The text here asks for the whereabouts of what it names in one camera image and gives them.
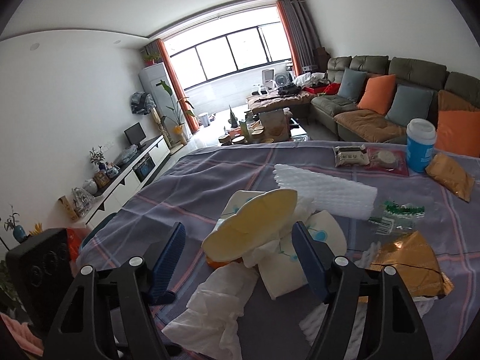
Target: silver screw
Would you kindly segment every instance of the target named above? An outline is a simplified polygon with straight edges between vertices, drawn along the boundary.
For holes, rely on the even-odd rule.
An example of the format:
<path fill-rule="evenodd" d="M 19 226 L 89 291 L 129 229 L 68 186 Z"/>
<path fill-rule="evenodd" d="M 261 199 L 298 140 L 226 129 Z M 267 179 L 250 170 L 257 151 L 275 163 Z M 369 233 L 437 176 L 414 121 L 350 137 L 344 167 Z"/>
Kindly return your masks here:
<path fill-rule="evenodd" d="M 142 257 L 132 257 L 129 261 L 131 266 L 139 266 L 141 263 L 143 263 Z"/>
<path fill-rule="evenodd" d="M 337 264 L 338 266 L 347 266 L 349 264 L 349 260 L 347 260 L 345 257 L 337 257 L 335 259 L 335 264 Z"/>
<path fill-rule="evenodd" d="M 90 273 L 92 273 L 92 271 L 93 271 L 92 266 L 91 265 L 86 265 L 80 270 L 80 273 L 83 274 L 83 275 L 89 275 Z"/>
<path fill-rule="evenodd" d="M 397 273 L 397 270 L 393 268 L 393 266 L 391 265 L 386 266 L 384 270 L 385 270 L 385 273 L 390 276 L 393 276 Z"/>

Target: barcode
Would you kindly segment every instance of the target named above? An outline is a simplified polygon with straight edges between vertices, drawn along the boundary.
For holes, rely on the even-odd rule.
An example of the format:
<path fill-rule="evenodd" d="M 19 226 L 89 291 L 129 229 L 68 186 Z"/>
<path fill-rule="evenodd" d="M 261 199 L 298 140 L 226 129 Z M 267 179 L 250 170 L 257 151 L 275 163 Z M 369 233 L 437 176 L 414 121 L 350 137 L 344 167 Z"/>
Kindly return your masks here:
<path fill-rule="evenodd" d="M 392 232 L 395 220 L 382 217 L 382 221 L 378 225 L 377 234 L 388 235 Z"/>

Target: floor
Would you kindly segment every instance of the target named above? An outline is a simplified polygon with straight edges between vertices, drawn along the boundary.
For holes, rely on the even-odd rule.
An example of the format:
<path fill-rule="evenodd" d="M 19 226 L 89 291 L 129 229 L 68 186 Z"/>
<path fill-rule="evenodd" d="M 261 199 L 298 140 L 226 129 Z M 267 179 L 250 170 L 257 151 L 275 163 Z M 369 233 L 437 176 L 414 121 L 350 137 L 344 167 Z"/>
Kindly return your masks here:
<path fill-rule="evenodd" d="M 241 105 L 239 107 L 232 108 L 233 113 L 238 119 L 245 119 L 245 112 L 248 111 L 248 105 Z M 188 144 L 174 153 L 170 159 L 166 162 L 162 170 L 158 173 L 155 180 L 157 180 L 162 174 L 174 166 L 181 157 L 187 154 L 209 146 L 218 145 L 218 137 L 225 134 L 224 127 L 229 128 L 230 110 L 217 112 L 215 120 L 211 122 L 208 127 L 200 127 L 200 130 L 189 140 Z M 309 123 L 306 121 L 300 121 L 303 129 L 308 133 L 311 140 L 337 140 L 335 134 L 328 130 L 325 126 L 318 123 Z"/>

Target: wall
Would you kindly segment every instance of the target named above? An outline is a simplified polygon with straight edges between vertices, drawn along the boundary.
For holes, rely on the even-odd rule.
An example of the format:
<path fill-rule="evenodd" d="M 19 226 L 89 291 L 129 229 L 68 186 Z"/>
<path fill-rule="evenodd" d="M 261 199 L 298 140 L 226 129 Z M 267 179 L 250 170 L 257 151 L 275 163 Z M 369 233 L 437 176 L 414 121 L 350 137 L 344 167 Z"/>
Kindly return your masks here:
<path fill-rule="evenodd" d="M 262 83 L 262 71 L 274 69 L 275 74 L 277 74 L 285 72 L 285 66 L 285 63 L 279 63 L 236 73 L 199 85 L 185 91 L 185 93 L 195 107 L 196 115 L 203 112 L 213 114 L 229 109 L 229 105 L 233 108 L 246 104 L 247 96 L 251 96 L 251 93 L 258 88 L 254 85 Z"/>
<path fill-rule="evenodd" d="M 480 78 L 480 47 L 450 0 L 306 0 L 333 56 L 389 55 Z"/>
<path fill-rule="evenodd" d="M 106 159 L 113 161 L 127 146 L 123 131 L 134 123 L 140 121 L 149 138 L 159 135 L 150 116 L 130 111 L 130 95 L 142 90 L 139 53 L 111 36 L 51 31 L 0 42 L 3 221 L 13 204 L 26 231 L 35 222 L 44 229 L 68 225 L 57 199 L 92 177 L 92 146 L 110 142 Z M 116 38 L 122 43 L 113 44 Z M 31 51 L 35 42 L 40 45 Z M 17 244 L 3 226 L 0 237 Z"/>

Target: speaker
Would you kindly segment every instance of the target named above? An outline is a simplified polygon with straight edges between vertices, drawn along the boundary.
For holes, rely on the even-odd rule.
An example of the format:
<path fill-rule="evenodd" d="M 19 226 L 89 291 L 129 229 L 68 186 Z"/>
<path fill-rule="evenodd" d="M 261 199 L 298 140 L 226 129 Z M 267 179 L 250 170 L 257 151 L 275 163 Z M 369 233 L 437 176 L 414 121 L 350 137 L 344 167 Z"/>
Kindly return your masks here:
<path fill-rule="evenodd" d="M 7 253 L 7 268 L 34 326 L 48 332 L 74 280 L 65 228 L 29 237 Z"/>

